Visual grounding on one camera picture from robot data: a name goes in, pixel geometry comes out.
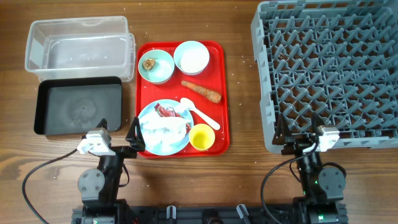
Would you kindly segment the brown mushroom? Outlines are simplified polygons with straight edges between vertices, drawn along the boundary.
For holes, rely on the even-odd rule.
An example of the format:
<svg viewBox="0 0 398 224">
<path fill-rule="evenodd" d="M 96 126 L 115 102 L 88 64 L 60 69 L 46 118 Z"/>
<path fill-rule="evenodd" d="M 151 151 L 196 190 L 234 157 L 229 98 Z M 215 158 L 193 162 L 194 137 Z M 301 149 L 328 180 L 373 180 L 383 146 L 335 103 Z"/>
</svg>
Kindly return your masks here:
<svg viewBox="0 0 398 224">
<path fill-rule="evenodd" d="M 143 61 L 142 66 L 145 70 L 149 71 L 152 70 L 154 65 L 156 64 L 155 59 L 153 58 L 147 58 Z"/>
</svg>

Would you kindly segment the mint green bowl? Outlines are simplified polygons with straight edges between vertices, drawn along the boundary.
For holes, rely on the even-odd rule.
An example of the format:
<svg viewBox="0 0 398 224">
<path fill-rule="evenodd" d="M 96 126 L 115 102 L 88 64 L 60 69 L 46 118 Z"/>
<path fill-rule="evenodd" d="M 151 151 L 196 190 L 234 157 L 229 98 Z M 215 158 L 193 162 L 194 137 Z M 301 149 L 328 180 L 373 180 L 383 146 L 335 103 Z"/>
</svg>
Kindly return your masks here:
<svg viewBox="0 0 398 224">
<path fill-rule="evenodd" d="M 147 58 L 153 58 L 156 61 L 152 70 L 145 70 L 142 63 Z M 175 64 L 172 56 L 164 50 L 150 50 L 146 52 L 138 62 L 138 71 L 141 77 L 156 85 L 163 84 L 170 80 L 175 70 Z"/>
</svg>

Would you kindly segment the orange carrot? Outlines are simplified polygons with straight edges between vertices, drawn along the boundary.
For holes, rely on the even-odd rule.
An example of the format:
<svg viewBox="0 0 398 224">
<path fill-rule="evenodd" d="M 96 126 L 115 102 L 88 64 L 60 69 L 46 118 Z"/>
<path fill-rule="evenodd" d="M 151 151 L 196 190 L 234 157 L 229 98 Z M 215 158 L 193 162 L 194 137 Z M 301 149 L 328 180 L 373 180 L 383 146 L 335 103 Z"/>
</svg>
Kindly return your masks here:
<svg viewBox="0 0 398 224">
<path fill-rule="evenodd" d="M 196 84 L 188 82 L 188 81 L 181 81 L 181 84 L 184 87 L 187 87 L 187 88 L 193 90 L 194 92 L 200 94 L 201 96 L 204 96 L 207 100 L 209 100 L 213 103 L 219 103 L 221 101 L 221 98 L 222 98 L 221 94 L 214 90 L 207 89 L 203 86 L 196 85 Z"/>
</svg>

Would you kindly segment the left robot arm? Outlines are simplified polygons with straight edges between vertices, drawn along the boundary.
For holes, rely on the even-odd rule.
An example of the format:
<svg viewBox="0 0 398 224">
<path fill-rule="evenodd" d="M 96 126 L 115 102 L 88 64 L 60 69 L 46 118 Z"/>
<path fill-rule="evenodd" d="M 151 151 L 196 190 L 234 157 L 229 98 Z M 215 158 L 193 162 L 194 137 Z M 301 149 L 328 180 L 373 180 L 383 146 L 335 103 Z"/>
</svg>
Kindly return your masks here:
<svg viewBox="0 0 398 224">
<path fill-rule="evenodd" d="M 73 211 L 72 223 L 127 224 L 138 223 L 138 216 L 125 199 L 117 199 L 121 175 L 126 172 L 125 159 L 135 159 L 146 145 L 139 118 L 135 117 L 126 135 L 128 146 L 112 146 L 107 121 L 102 119 L 95 129 L 82 137 L 77 150 L 99 157 L 97 168 L 84 171 L 78 179 L 83 208 Z"/>
</svg>

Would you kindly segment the white napkin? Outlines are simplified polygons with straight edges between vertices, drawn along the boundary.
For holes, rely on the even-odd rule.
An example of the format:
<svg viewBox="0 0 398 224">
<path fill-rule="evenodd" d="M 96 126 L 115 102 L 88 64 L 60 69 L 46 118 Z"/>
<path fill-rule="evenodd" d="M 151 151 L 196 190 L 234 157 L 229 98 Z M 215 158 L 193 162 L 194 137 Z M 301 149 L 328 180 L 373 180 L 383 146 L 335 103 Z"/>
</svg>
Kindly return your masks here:
<svg viewBox="0 0 398 224">
<path fill-rule="evenodd" d="M 189 119 L 161 118 L 155 111 L 139 119 L 145 144 L 155 147 L 158 144 L 170 145 L 180 142 L 188 133 Z"/>
</svg>

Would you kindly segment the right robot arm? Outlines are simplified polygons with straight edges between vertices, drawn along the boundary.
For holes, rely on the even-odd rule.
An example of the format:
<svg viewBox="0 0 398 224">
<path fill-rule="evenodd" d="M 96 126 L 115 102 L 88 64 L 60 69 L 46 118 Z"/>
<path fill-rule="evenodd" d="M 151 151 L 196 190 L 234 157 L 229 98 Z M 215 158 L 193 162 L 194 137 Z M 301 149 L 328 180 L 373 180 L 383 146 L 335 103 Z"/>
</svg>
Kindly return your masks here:
<svg viewBox="0 0 398 224">
<path fill-rule="evenodd" d="M 292 202 L 291 223 L 348 223 L 346 205 L 341 201 L 346 185 L 345 169 L 334 162 L 323 163 L 321 152 L 334 146 L 340 132 L 312 114 L 309 137 L 293 136 L 287 119 L 280 114 L 272 143 L 282 145 L 282 155 L 293 155 L 303 196 Z"/>
</svg>

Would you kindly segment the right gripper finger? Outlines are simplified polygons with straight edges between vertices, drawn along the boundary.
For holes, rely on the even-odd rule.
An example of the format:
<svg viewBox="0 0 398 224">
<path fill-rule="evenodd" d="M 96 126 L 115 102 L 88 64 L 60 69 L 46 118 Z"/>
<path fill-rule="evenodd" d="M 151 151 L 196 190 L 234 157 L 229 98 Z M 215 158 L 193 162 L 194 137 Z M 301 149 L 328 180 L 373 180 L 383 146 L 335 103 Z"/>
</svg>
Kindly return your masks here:
<svg viewBox="0 0 398 224">
<path fill-rule="evenodd" d="M 311 118 L 311 128 L 312 128 L 312 136 L 322 136 L 322 126 L 324 125 L 323 120 L 316 113 L 312 114 Z"/>
<path fill-rule="evenodd" d="M 292 133 L 283 114 L 278 116 L 276 130 L 272 139 L 273 145 L 285 145 L 292 142 Z"/>
</svg>

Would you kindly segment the white rice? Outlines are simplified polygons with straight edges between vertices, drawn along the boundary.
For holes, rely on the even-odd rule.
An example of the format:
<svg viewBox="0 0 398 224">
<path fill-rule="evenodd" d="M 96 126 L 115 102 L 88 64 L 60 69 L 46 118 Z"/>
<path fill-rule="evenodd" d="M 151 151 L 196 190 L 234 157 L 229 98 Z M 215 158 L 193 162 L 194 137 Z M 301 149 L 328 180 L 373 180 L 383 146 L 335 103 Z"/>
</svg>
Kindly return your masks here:
<svg viewBox="0 0 398 224">
<path fill-rule="evenodd" d="M 206 67 L 208 59 L 209 55 L 206 50 L 190 49 L 181 54 L 177 65 L 185 72 L 199 72 Z"/>
</svg>

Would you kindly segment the light blue plate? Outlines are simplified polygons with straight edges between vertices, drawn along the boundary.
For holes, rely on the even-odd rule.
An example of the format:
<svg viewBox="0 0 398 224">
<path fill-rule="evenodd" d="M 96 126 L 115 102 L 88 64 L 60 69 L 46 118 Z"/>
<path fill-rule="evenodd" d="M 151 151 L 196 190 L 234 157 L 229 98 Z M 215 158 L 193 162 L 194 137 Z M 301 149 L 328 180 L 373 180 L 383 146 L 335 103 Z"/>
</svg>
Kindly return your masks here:
<svg viewBox="0 0 398 224">
<path fill-rule="evenodd" d="M 188 145 L 193 117 L 179 102 L 170 99 L 153 101 L 138 118 L 147 152 L 171 156 Z"/>
</svg>

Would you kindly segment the red snack wrapper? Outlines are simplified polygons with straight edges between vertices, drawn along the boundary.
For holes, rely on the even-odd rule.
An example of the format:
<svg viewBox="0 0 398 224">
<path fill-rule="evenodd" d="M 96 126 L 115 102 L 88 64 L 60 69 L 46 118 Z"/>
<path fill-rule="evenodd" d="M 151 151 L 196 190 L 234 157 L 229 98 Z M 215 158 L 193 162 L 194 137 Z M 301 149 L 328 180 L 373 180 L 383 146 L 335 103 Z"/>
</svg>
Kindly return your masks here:
<svg viewBox="0 0 398 224">
<path fill-rule="evenodd" d="M 163 107 L 160 103 L 157 103 L 154 106 L 155 112 L 161 117 L 161 118 L 179 118 L 179 119 L 184 119 L 184 117 L 175 110 L 173 107 Z"/>
</svg>

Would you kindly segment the yellow plastic cup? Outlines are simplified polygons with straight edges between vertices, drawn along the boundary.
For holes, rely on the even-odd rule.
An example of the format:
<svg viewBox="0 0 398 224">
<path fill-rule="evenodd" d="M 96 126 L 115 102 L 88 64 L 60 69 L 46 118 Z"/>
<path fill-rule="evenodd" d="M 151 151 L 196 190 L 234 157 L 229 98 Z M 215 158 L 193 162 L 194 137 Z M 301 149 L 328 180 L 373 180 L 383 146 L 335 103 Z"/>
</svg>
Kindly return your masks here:
<svg viewBox="0 0 398 224">
<path fill-rule="evenodd" d="M 197 151 L 207 151 L 215 142 L 215 132 L 207 124 L 196 124 L 189 132 L 189 142 Z"/>
</svg>

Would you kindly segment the light blue bowl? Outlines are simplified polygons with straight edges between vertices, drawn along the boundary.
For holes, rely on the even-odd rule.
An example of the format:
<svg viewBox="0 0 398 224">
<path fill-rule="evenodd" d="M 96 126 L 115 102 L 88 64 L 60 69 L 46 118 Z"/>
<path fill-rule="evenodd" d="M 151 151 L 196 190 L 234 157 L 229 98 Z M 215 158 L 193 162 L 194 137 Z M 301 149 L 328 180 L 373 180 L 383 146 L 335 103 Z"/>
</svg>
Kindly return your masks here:
<svg viewBox="0 0 398 224">
<path fill-rule="evenodd" d="M 194 76 L 204 71 L 210 61 L 210 53 L 202 43 L 189 40 L 177 46 L 173 58 L 182 73 Z"/>
</svg>

